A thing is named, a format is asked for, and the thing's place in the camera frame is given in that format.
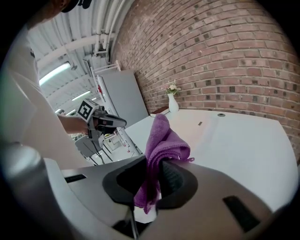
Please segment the brick wall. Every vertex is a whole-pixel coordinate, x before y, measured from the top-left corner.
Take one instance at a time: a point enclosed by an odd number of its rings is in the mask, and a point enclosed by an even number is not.
[[[133,69],[149,112],[180,108],[278,120],[300,156],[300,67],[277,23],[253,0],[136,0],[112,60]]]

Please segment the ceiling light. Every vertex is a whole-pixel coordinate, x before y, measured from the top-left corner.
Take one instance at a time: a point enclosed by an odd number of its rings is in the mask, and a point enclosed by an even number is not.
[[[43,77],[41,80],[39,80],[39,85],[42,86],[45,82],[47,82],[50,78],[54,77],[58,73],[61,73],[62,71],[68,69],[71,67],[71,65],[66,62],[63,65],[59,66],[58,68],[54,69],[50,73],[48,73],[45,77]]]
[[[73,98],[72,101],[75,101],[76,99],[81,98],[82,96],[87,95],[89,93],[90,93],[90,91],[84,92],[83,94],[80,94],[79,96]]]
[[[73,113],[73,112],[75,112],[76,111],[76,109],[74,109],[74,110],[72,110],[72,111],[70,111],[69,113],[67,113],[66,115],[70,115],[71,113]]]

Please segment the microfiber cloth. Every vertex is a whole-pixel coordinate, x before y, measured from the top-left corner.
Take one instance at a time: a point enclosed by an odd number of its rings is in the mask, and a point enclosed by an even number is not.
[[[135,195],[135,206],[143,208],[148,214],[151,207],[158,201],[160,187],[158,182],[159,162],[163,158],[193,161],[188,158],[191,149],[172,129],[163,114],[155,116],[150,136],[146,145],[147,159],[146,178]]]

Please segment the white shirt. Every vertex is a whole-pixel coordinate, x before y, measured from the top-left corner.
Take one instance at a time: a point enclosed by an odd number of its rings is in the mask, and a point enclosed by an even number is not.
[[[60,169],[91,166],[80,154],[42,93],[37,62],[26,38],[27,33],[24,30],[13,43],[1,73],[7,78],[7,83],[1,87],[1,91],[6,92],[2,97],[6,112],[1,113],[1,117],[8,119],[2,119],[2,123],[6,124],[1,126],[5,129],[2,135],[7,141],[21,142],[35,148],[43,157],[56,160]],[[23,100],[20,98],[22,91],[29,100],[27,103],[25,96]],[[14,130],[17,126],[22,126],[22,130]]]

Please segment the white table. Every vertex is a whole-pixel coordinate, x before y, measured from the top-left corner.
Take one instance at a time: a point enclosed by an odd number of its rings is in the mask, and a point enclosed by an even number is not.
[[[272,211],[289,203],[298,186],[298,170],[280,123],[229,112],[219,117],[219,113],[181,109],[166,116],[171,128],[191,146],[195,164],[232,177]],[[153,121],[149,116],[126,129],[143,153]]]

